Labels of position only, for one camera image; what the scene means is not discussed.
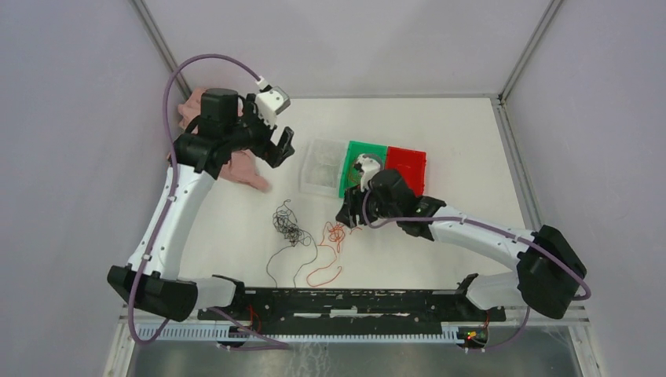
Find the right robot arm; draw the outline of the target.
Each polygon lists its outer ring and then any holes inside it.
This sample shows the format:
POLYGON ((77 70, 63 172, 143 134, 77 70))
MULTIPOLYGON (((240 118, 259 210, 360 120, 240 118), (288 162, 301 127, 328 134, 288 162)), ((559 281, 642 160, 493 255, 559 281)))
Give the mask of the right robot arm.
POLYGON ((561 319, 572 302, 591 297, 587 269, 558 229, 514 229, 469 216, 416 195, 394 169, 378 172, 367 188, 348 188, 335 219, 351 229, 394 223, 409 236, 453 244, 505 266, 505 273, 471 274, 461 283, 453 308, 463 320, 500 306, 527 306, 561 319))

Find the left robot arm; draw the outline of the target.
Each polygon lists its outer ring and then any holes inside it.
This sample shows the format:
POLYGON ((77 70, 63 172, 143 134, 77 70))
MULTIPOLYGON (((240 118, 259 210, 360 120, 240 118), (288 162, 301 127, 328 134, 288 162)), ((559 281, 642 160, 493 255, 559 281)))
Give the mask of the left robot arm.
POLYGON ((210 88, 197 99, 199 114, 173 143, 176 164, 167 169, 149 226, 128 262, 109 269, 107 282, 126 303, 168 320, 182 322, 211 306, 235 320, 247 309, 247 298, 236 291, 242 283, 223 276, 186 280, 181 256, 201 204, 234 152, 252 152, 272 168, 294 154, 290 127, 278 143, 271 140, 276 118, 291 100, 271 86, 245 97, 210 88))

